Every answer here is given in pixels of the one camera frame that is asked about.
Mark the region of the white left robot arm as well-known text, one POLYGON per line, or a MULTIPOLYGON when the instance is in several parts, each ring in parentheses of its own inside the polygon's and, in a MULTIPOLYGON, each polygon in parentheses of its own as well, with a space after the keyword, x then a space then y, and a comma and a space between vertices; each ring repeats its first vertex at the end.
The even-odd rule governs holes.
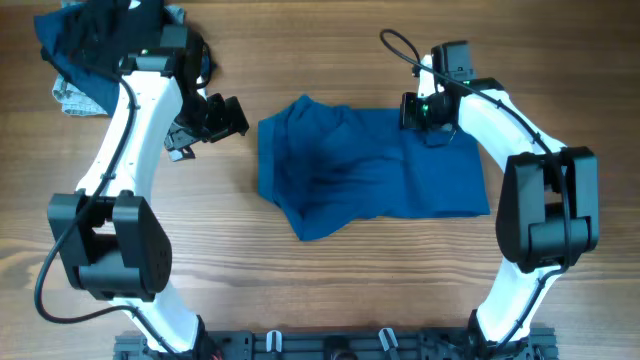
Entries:
POLYGON ((171 284, 171 243, 150 205, 162 152, 188 159, 194 143, 248 131, 236 98, 205 94, 201 63, 209 53, 185 25, 166 25, 128 49, 114 73, 119 99, 96 158, 76 190, 48 206, 50 257, 106 313, 128 315, 142 332, 143 358, 221 357, 171 284))

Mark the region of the teal blue polo shirt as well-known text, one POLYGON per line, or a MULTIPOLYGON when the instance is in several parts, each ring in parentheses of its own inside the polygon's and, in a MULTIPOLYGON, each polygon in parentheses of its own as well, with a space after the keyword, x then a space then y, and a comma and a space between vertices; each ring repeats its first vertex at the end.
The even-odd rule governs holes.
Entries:
POLYGON ((303 95, 261 120, 257 139, 259 194, 301 241, 356 219, 490 212, 476 140, 403 129, 396 109, 328 106, 303 95))

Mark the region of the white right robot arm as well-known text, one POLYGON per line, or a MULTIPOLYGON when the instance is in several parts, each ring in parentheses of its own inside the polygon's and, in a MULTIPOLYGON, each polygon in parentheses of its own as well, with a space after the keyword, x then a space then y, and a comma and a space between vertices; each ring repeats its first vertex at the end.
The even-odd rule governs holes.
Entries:
POLYGON ((400 125, 469 135, 502 170, 495 223, 502 262, 470 329, 485 352, 518 346, 549 288, 599 241, 596 156, 548 136, 492 78, 422 82, 403 94, 400 125))

